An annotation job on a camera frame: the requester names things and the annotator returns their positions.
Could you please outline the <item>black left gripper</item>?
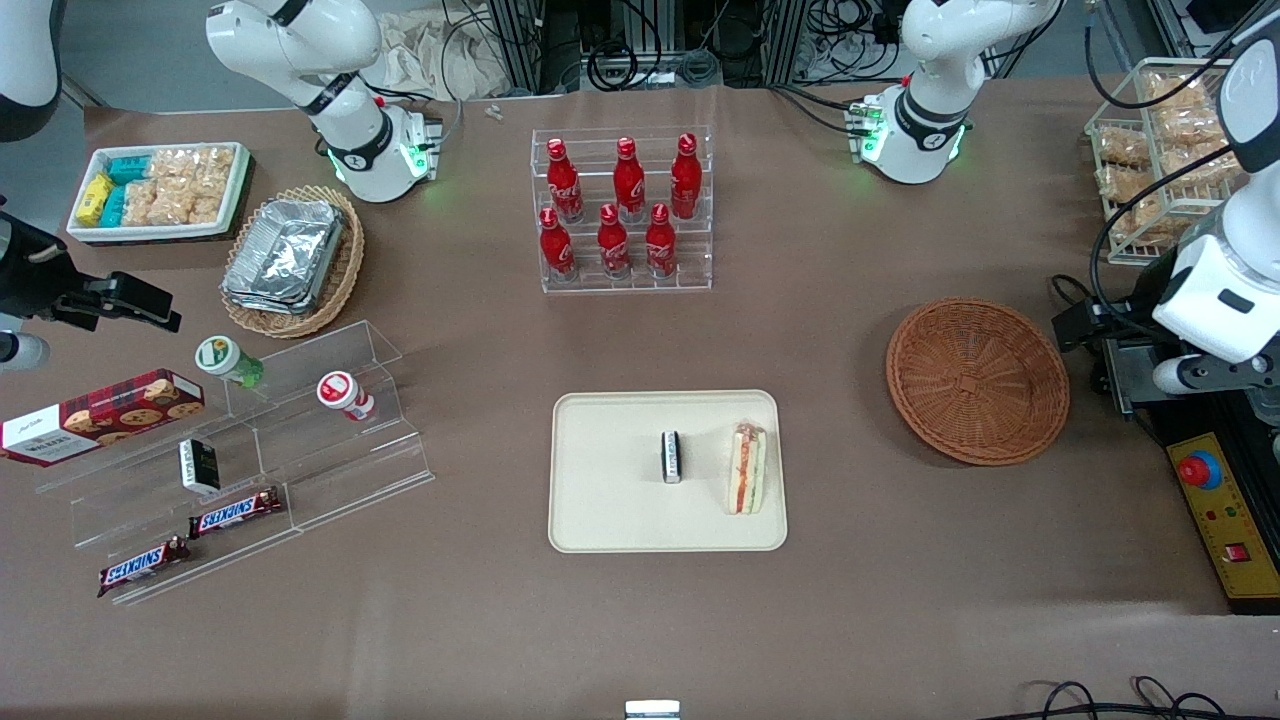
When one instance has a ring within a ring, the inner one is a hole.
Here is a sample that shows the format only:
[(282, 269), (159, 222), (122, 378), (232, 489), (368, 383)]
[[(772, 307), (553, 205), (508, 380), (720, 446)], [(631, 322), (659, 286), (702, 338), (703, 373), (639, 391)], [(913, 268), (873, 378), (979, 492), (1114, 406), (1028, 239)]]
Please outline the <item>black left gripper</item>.
[[(1138, 334), (1156, 343), (1178, 343), (1176, 336), (1160, 325), (1153, 311), (1166, 295), (1174, 274), (1178, 250), (1167, 250), (1158, 259), (1139, 270), (1130, 292), (1111, 297), (1101, 284), (1100, 266), (1096, 266), (1096, 301), (1103, 314), (1132, 336)], [(1105, 319), (1100, 318), (1093, 300), (1080, 300), (1052, 318), (1053, 342), (1060, 352), (1087, 347), (1105, 333)]]

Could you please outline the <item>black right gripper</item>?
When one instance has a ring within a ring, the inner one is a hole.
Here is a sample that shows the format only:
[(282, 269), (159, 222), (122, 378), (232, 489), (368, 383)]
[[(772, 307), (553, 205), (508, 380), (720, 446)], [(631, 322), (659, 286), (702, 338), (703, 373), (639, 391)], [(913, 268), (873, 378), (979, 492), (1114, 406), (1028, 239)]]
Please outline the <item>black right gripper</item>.
[(174, 296), (147, 281), (113, 272), (102, 300), (87, 290), (95, 278), (76, 268), (67, 246), (8, 213), (1, 214), (1, 313), (22, 320), (60, 322), (95, 328), (99, 319), (128, 319), (169, 333), (180, 329)]

